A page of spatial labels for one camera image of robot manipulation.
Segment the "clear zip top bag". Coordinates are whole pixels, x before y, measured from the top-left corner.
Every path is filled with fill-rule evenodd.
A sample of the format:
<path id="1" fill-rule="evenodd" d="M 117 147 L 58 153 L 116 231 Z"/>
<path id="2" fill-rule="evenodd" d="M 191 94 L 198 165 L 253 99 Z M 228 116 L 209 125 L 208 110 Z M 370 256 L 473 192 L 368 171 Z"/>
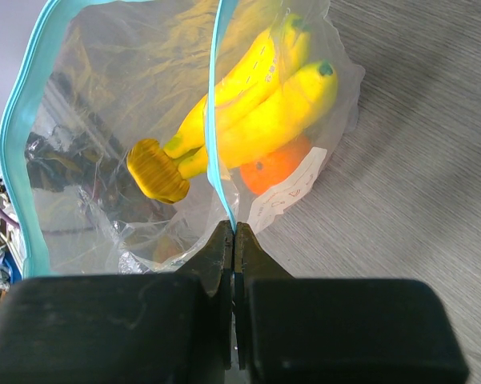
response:
<path id="1" fill-rule="evenodd" d="M 219 222 L 247 223 L 258 233 L 305 196 L 356 126 L 365 74 L 345 51 L 329 8 L 327 1 L 49 1 L 0 126 L 23 276 L 176 269 Z M 288 14 L 310 28 L 307 61 L 328 61 L 339 88 L 331 109 L 301 133 L 311 142 L 308 155 L 256 195 L 240 167 L 229 169 L 218 156 L 214 88 Z M 148 198 L 127 155 L 144 138 L 164 146 L 203 96 L 206 172 L 190 180 L 179 202 Z"/>

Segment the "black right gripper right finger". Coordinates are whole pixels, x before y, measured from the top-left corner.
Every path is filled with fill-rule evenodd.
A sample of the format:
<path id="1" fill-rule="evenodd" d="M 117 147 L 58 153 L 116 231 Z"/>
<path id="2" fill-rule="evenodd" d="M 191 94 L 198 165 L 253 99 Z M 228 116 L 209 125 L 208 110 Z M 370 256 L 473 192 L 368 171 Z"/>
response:
<path id="1" fill-rule="evenodd" d="M 445 307 L 408 278 L 295 278 L 239 223 L 238 364 L 253 383 L 465 383 Z"/>

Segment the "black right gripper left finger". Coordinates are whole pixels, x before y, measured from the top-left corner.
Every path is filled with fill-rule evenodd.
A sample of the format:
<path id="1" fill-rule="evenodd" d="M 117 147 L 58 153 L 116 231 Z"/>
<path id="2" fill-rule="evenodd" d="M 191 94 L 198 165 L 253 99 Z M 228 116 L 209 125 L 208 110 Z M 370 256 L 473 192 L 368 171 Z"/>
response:
<path id="1" fill-rule="evenodd" d="M 234 235 L 174 272 L 28 278 L 0 304 L 0 383 L 221 383 Z"/>

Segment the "orange fruit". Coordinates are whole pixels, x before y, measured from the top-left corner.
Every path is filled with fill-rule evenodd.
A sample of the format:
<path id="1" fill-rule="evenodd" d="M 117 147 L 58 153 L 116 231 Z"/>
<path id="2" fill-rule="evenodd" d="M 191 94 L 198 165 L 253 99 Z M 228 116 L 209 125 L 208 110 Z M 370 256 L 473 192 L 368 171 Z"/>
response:
<path id="1" fill-rule="evenodd" d="M 286 180 L 310 150 L 310 140 L 306 135 L 301 134 L 259 160 L 240 166 L 243 183 L 253 194 L 263 194 L 272 186 Z"/>

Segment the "yellow banana bunch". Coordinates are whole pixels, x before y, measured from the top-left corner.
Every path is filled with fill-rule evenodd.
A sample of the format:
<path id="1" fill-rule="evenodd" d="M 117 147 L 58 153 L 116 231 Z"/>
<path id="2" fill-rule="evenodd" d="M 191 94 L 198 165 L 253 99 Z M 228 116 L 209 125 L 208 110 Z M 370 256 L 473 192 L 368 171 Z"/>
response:
<path id="1" fill-rule="evenodd" d="M 222 164 L 253 163 L 296 139 L 335 104 L 339 76 L 326 60 L 308 62 L 311 31 L 302 17 L 288 14 L 266 28 L 214 88 L 215 133 Z M 140 190 L 165 203 L 183 200 L 190 180 L 206 172 L 207 96 L 184 118 L 164 145 L 137 142 L 126 157 Z"/>

